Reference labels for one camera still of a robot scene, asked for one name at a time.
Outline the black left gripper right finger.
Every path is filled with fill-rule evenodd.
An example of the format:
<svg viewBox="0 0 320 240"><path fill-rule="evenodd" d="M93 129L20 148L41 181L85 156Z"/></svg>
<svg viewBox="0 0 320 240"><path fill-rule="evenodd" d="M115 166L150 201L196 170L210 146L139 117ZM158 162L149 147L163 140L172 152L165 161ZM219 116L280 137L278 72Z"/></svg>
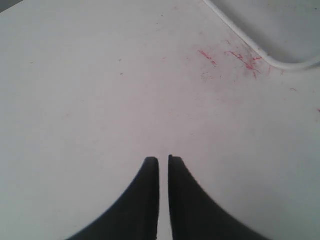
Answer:
<svg viewBox="0 0 320 240"><path fill-rule="evenodd" d="M174 240L265 240L201 188L182 158L168 156L168 202Z"/></svg>

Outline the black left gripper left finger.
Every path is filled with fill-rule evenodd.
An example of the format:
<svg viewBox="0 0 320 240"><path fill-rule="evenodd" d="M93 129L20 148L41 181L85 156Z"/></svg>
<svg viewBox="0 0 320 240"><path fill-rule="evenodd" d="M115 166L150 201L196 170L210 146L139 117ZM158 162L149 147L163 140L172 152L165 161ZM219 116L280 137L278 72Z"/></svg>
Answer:
<svg viewBox="0 0 320 240"><path fill-rule="evenodd" d="M155 240L160 212L160 168L147 157L120 198L71 240Z"/></svg>

